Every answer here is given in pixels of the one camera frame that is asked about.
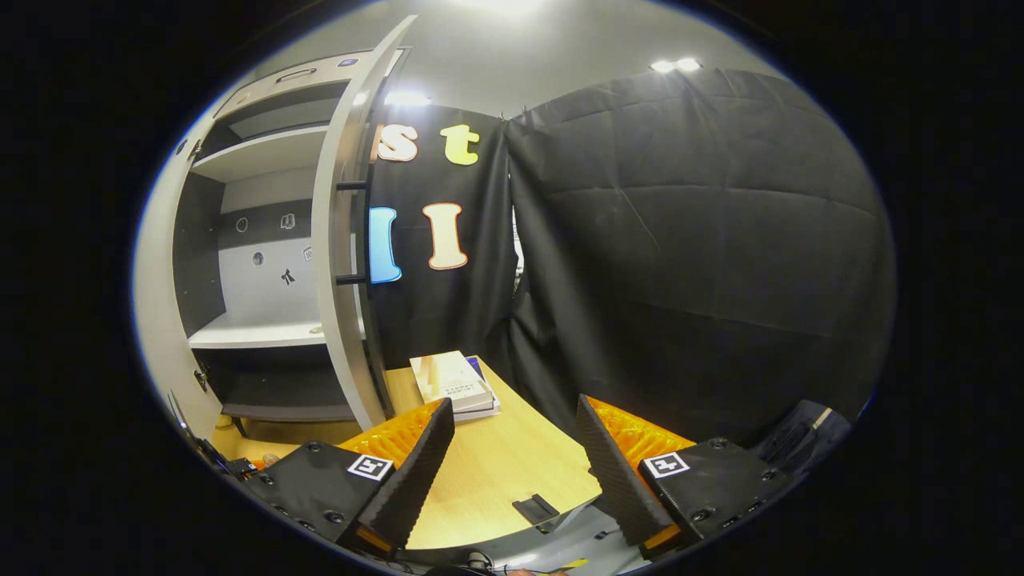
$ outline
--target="wall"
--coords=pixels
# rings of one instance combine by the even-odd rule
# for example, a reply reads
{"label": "wall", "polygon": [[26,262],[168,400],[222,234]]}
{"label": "wall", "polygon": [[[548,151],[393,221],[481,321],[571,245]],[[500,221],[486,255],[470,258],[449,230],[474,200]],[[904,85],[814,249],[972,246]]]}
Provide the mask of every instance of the wall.
{"label": "wall", "polygon": [[[510,12],[509,6],[520,9]],[[647,72],[658,59],[694,56],[706,67],[784,78],[738,40],[693,16],[617,0],[377,2],[327,23],[256,73],[372,48],[411,13],[420,15],[403,41],[413,51],[394,89],[490,116],[515,116],[523,107]]]}
{"label": "wall", "polygon": [[224,201],[220,213],[265,206],[292,200],[306,200],[313,197],[313,178],[316,167],[295,168],[268,172],[244,180],[227,182],[224,187]]}

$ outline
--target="cabinet shelf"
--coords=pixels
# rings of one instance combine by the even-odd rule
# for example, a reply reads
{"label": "cabinet shelf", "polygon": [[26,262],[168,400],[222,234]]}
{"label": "cabinet shelf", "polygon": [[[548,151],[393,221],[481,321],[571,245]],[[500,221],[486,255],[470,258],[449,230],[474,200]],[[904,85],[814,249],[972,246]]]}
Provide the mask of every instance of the cabinet shelf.
{"label": "cabinet shelf", "polygon": [[324,333],[310,333],[318,320],[279,324],[256,324],[251,320],[222,314],[188,338],[193,348],[269,348],[323,344]]}
{"label": "cabinet shelf", "polygon": [[289,422],[354,418],[326,344],[196,353],[223,414]]}
{"label": "cabinet shelf", "polygon": [[275,132],[208,156],[191,171],[221,182],[230,182],[269,172],[315,166],[327,126]]}

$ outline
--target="black curtain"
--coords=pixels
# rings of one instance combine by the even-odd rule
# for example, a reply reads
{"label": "black curtain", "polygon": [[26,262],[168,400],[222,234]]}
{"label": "black curtain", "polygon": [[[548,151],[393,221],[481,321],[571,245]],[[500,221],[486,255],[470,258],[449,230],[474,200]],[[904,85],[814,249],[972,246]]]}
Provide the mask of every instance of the black curtain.
{"label": "black curtain", "polygon": [[[516,266],[501,121],[438,106],[386,106],[375,122],[413,126],[419,136],[412,161],[379,159],[374,168],[371,206],[397,212],[391,241],[402,271],[399,280],[371,287],[385,369],[454,349],[482,355],[488,333],[510,313]],[[469,145],[478,159],[468,166],[444,156],[440,131],[458,124],[480,135]],[[462,268],[437,271],[428,264],[433,239],[423,207],[438,202],[462,206],[457,227],[469,257]],[[496,358],[494,364],[503,362]]]}
{"label": "black curtain", "polygon": [[885,208],[794,84],[649,73],[506,124],[525,278],[496,349],[574,435],[585,393],[749,445],[802,399],[853,420],[895,305]]}

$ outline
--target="foam letter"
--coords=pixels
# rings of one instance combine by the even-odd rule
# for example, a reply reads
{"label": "foam letter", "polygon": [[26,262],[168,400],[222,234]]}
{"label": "foam letter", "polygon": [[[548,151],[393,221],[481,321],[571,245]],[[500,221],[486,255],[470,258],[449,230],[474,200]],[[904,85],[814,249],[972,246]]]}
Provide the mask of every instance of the foam letter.
{"label": "foam letter", "polygon": [[391,222],[394,208],[370,209],[370,282],[394,282],[401,278],[401,269],[394,265],[391,251]]}
{"label": "foam letter", "polygon": [[434,237],[430,268],[451,270],[466,265],[469,256],[459,247],[459,229],[456,228],[456,216],[462,213],[462,206],[451,202],[430,204],[423,207],[423,213],[430,218],[430,234]]}
{"label": "foam letter", "polygon": [[469,142],[480,141],[480,134],[469,131],[469,124],[459,124],[441,130],[444,136],[444,156],[455,164],[469,166],[476,162],[476,153],[469,152]]}
{"label": "foam letter", "polygon": [[381,130],[381,141],[377,146],[377,156],[384,160],[409,162],[416,158],[416,145],[413,140],[419,137],[416,128],[401,124],[389,124]]}

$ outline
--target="book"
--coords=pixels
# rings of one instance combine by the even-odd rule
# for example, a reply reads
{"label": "book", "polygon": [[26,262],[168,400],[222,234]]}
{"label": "book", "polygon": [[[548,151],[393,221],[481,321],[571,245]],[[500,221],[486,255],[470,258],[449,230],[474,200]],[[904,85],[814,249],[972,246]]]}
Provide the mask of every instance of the book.
{"label": "book", "polygon": [[455,414],[454,415],[455,421],[456,422],[462,422],[464,420],[475,420],[476,418],[484,418],[486,416],[495,416],[495,415],[501,414],[502,413],[502,408],[501,408],[502,401],[498,400],[498,396],[495,395],[494,388],[492,388],[490,384],[487,382],[487,377],[483,375],[483,370],[480,369],[480,362],[478,360],[476,360],[475,358],[467,358],[466,362],[468,362],[469,365],[473,367],[473,370],[475,370],[476,373],[479,374],[480,379],[483,380],[483,385],[487,386],[487,389],[490,390],[490,395],[495,399],[495,403],[494,403],[494,407],[490,408],[490,409],[466,410],[465,412],[461,412],[459,414]]}
{"label": "book", "polygon": [[462,353],[411,358],[409,363],[425,404],[447,397],[456,414],[494,409],[494,390]]}

